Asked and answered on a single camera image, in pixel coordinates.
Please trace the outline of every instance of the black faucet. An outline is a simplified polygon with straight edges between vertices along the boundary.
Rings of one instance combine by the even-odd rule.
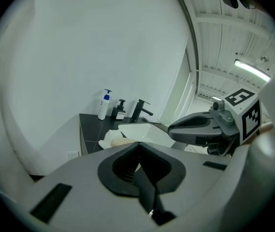
[[[143,108],[145,102],[146,102],[146,101],[143,101],[143,100],[141,100],[141,99],[138,100],[138,103],[137,103],[137,105],[136,105],[136,107],[135,107],[135,110],[134,110],[134,112],[133,112],[133,115],[132,115],[132,117],[131,117],[131,122],[137,122],[138,117],[139,117],[139,114],[141,114],[141,111],[143,111],[143,112],[149,114],[150,116],[153,115],[152,112],[150,112],[150,111],[148,111],[148,110],[146,110],[146,109]]]

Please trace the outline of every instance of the ceiling light fixture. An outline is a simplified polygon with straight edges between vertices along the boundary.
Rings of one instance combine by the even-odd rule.
[[[218,97],[216,97],[216,96],[213,96],[213,99],[214,99],[214,100],[217,100],[217,101],[221,101],[221,99],[218,98]]]
[[[252,66],[250,64],[244,63],[244,62],[242,62],[242,61],[240,61],[238,59],[235,60],[234,65],[237,66],[237,67],[239,67],[239,68],[242,68],[242,69],[244,69],[246,71],[249,71],[252,74],[257,75],[259,78],[262,78],[266,82],[269,82],[269,80],[271,79],[271,77],[268,74],[264,73],[263,71],[260,71],[256,67],[254,67],[254,66]]]

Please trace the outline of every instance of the white sink basin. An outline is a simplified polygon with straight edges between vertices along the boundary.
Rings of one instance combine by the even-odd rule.
[[[167,133],[151,124],[119,125],[118,128],[127,138],[139,142],[154,143],[165,147],[172,147],[175,143]]]

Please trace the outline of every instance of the electrical outlet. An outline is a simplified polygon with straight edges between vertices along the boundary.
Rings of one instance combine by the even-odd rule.
[[[78,151],[70,151],[70,152],[66,152],[67,156],[68,156],[68,160],[72,160],[74,158],[79,157],[79,152]]]

